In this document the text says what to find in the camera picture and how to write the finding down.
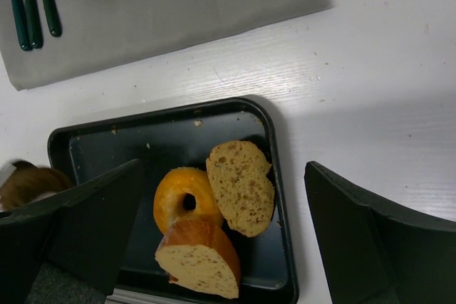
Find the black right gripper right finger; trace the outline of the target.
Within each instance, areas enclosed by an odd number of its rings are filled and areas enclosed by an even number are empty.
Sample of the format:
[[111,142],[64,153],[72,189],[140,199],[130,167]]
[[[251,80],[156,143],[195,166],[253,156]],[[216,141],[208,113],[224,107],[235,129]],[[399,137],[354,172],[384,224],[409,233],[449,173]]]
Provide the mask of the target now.
[[454,303],[455,222],[308,162],[304,181],[333,303]]

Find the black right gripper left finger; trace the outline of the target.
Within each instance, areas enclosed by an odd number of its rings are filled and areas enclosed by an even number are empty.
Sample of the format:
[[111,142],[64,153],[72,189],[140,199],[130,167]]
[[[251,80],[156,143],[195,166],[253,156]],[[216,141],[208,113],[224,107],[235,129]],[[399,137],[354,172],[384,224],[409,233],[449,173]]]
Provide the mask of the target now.
[[104,303],[145,189],[135,159],[42,200],[1,211],[3,303]]

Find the brown chocolate croissant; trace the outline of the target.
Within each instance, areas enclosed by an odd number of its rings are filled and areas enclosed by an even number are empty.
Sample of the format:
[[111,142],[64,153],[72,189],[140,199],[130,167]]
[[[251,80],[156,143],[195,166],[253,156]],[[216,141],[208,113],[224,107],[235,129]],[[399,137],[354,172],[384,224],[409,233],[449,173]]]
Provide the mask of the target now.
[[25,160],[1,165],[1,211],[9,211],[74,186],[61,171],[38,167]]

